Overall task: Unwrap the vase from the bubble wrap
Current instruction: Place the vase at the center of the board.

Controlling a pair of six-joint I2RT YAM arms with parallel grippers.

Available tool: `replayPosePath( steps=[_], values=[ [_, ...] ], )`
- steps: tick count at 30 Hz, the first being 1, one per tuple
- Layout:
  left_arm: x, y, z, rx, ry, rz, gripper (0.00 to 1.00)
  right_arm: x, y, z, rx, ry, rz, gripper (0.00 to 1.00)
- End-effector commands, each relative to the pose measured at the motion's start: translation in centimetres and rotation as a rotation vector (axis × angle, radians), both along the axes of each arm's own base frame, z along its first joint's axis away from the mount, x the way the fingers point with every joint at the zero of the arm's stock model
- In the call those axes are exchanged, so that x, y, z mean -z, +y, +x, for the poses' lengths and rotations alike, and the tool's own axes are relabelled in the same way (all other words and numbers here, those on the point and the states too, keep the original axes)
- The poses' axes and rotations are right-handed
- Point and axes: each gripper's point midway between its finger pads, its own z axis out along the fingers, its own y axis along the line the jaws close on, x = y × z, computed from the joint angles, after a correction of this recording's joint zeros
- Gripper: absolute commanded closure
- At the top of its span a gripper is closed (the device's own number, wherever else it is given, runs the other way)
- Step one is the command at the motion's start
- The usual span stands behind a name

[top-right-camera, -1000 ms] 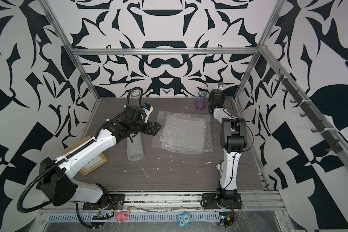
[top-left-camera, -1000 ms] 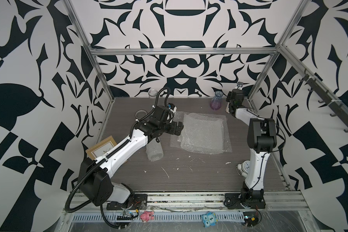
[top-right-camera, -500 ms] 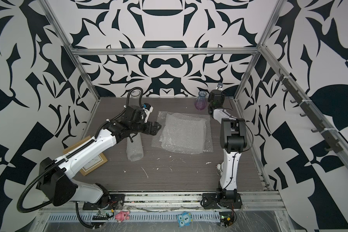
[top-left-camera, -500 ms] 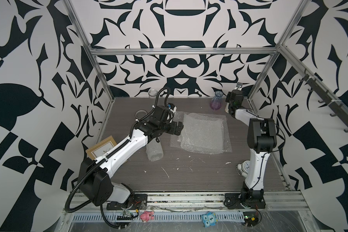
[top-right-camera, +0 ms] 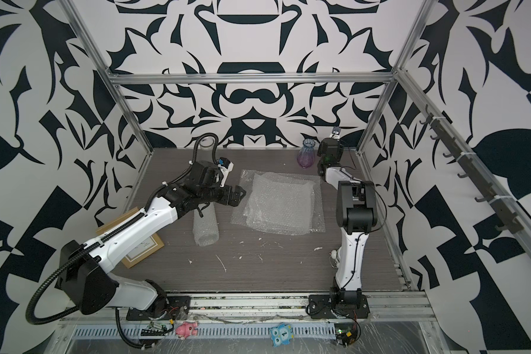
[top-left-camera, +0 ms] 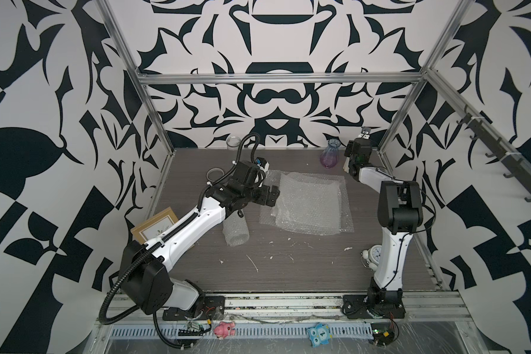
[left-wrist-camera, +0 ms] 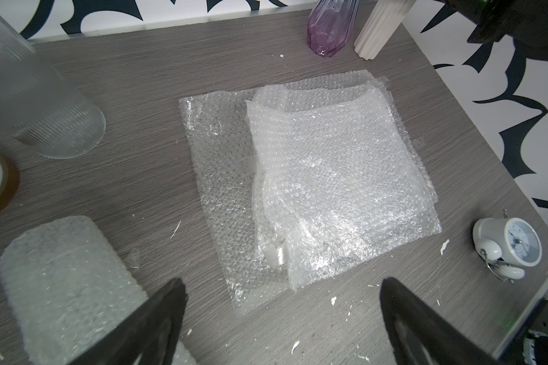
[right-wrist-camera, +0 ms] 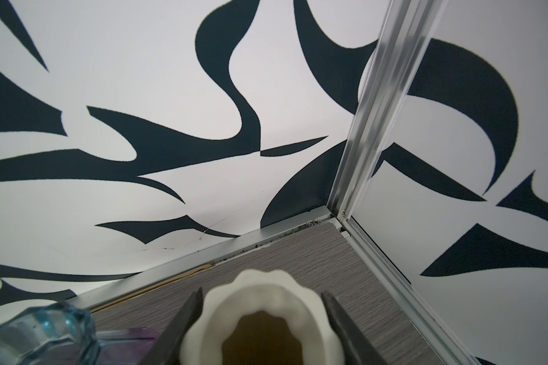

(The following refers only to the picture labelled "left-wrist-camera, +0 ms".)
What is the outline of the purple blue glass vase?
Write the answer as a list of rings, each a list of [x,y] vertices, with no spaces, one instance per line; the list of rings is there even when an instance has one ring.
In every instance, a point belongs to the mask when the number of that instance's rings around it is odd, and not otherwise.
[[[307,44],[318,56],[331,57],[350,40],[359,0],[320,0],[307,22]]]

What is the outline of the bubble-wrapped cylinder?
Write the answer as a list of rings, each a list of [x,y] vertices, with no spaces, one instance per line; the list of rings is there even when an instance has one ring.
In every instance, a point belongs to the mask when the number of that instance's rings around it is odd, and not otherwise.
[[[434,187],[380,85],[270,85],[247,109],[263,212],[293,290],[441,232]]]

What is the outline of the bubble wrap around vase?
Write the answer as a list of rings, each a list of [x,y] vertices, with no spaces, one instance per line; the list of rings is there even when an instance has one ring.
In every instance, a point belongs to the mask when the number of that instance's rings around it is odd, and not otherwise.
[[[374,82],[388,93],[400,134],[429,178],[384,80],[359,70],[281,86],[301,91],[348,88],[366,82]],[[259,89],[216,91],[180,101],[202,209],[234,308],[240,314],[249,313],[286,290],[293,290],[283,241],[263,212],[263,180],[247,109],[248,101]]]

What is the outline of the bubble-wrapped roll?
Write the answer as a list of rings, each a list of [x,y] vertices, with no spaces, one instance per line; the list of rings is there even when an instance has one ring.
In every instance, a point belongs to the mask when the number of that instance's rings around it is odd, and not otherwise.
[[[34,364],[72,364],[152,296],[85,216],[14,239],[0,258],[0,281]],[[192,363],[179,337],[171,364]]]

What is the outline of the clear glass vase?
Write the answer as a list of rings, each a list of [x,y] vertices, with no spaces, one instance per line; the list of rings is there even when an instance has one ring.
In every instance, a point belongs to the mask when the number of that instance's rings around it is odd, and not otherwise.
[[[106,128],[102,111],[0,16],[0,129],[62,160],[95,148]]]

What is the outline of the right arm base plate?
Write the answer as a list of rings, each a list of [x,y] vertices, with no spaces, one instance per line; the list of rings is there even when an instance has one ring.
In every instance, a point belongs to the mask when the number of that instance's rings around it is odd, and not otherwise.
[[[505,349],[504,364],[548,364],[548,300],[542,299]]]

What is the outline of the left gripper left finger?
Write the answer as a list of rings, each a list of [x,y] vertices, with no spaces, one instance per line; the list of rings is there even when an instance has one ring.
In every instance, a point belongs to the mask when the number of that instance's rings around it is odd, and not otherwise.
[[[117,328],[71,363],[171,364],[187,301],[182,279],[171,279]]]

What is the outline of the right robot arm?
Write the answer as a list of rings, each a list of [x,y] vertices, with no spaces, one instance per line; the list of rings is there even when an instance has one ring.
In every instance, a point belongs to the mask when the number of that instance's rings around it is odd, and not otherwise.
[[[528,59],[548,61],[548,0],[445,1],[476,27],[468,43],[498,42],[510,36]]]

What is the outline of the white ribbed ceramic vase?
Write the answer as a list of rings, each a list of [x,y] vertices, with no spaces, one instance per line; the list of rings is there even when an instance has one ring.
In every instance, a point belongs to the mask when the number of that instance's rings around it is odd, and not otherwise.
[[[354,42],[357,55],[364,60],[374,59],[415,3],[416,0],[379,0]]]

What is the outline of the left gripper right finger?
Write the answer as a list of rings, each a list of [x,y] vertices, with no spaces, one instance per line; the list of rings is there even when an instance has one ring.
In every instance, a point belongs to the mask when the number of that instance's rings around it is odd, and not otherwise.
[[[396,278],[382,281],[385,328],[398,364],[497,364]]]

